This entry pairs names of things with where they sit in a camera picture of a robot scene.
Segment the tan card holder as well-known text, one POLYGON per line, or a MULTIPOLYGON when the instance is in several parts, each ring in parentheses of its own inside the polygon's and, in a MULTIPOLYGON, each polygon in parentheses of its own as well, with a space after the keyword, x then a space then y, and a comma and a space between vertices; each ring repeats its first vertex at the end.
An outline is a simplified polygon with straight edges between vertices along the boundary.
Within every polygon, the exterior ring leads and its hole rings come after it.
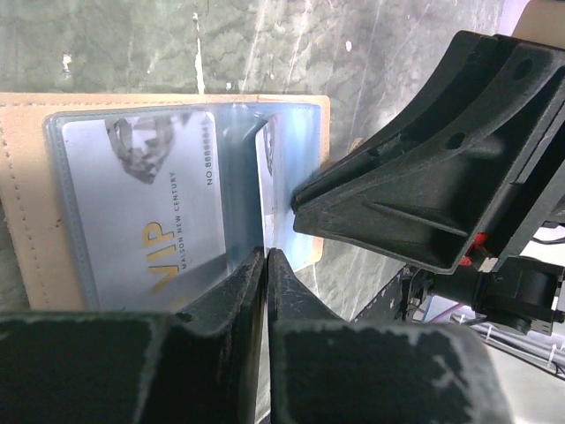
POLYGON ((45 118, 61 111, 222 102, 297 102, 320 106, 321 145, 318 153, 321 161, 328 163, 330 100, 325 95, 1 95, 1 203, 31 309, 74 311, 87 307, 66 234, 60 225, 60 200, 43 139, 45 118))

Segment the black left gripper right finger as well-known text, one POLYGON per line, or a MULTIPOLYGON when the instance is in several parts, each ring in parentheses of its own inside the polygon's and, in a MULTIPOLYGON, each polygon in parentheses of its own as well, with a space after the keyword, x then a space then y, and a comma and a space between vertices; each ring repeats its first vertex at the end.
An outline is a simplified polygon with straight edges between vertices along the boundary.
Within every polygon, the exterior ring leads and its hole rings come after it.
POLYGON ((486 348, 453 324, 347 322, 267 257, 274 423, 509 423, 486 348))

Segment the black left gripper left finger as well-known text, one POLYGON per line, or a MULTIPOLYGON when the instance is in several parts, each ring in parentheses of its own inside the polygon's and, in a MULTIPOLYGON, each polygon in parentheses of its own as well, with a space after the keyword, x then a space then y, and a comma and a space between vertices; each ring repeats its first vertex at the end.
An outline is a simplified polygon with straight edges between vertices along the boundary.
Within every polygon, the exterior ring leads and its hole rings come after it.
POLYGON ((253 422, 264 269, 253 250, 177 314, 2 314, 2 422, 253 422))

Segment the silver VIP credit card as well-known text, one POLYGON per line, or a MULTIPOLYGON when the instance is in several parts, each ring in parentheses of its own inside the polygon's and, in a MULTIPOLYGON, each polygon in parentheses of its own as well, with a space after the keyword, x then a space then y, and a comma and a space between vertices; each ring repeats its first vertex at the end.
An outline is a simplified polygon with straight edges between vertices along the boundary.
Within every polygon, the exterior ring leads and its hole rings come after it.
POLYGON ((215 118, 157 111, 62 127, 103 310, 177 310, 227 274, 215 118))

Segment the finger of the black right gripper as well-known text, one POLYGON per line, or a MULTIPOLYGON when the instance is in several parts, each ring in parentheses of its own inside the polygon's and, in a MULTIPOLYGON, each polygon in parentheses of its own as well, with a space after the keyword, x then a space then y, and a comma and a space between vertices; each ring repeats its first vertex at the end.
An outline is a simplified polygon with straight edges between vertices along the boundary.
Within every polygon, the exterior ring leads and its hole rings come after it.
POLYGON ((458 32, 411 102, 359 148, 300 186, 294 197, 314 199, 428 141, 485 90, 511 52, 506 36, 458 32))

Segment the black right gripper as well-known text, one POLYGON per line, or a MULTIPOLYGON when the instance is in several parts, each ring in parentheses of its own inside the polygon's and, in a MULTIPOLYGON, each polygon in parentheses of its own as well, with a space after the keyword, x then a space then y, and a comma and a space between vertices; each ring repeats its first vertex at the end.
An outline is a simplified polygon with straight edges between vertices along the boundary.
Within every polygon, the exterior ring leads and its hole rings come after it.
POLYGON ((564 52, 512 42, 506 63, 428 141, 314 199, 294 229, 404 261, 414 301, 441 295, 500 329, 549 334, 564 268, 523 257, 564 221, 564 52))

